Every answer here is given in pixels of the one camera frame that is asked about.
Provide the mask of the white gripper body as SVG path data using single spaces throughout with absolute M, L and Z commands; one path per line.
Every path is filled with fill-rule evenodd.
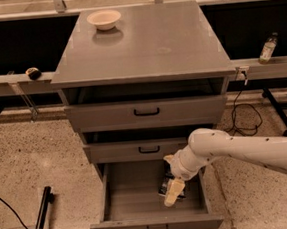
M 175 178 L 183 181 L 191 180 L 201 168 L 210 163 L 209 157 L 196 155 L 189 146 L 172 155 L 174 161 L 170 164 L 170 171 Z

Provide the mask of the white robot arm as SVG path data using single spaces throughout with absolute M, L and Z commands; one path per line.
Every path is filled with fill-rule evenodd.
M 192 131 L 185 148 L 163 158 L 173 175 L 168 181 L 164 205 L 174 205 L 186 181 L 201 168 L 226 156 L 287 174 L 287 137 L 234 137 L 207 128 Z

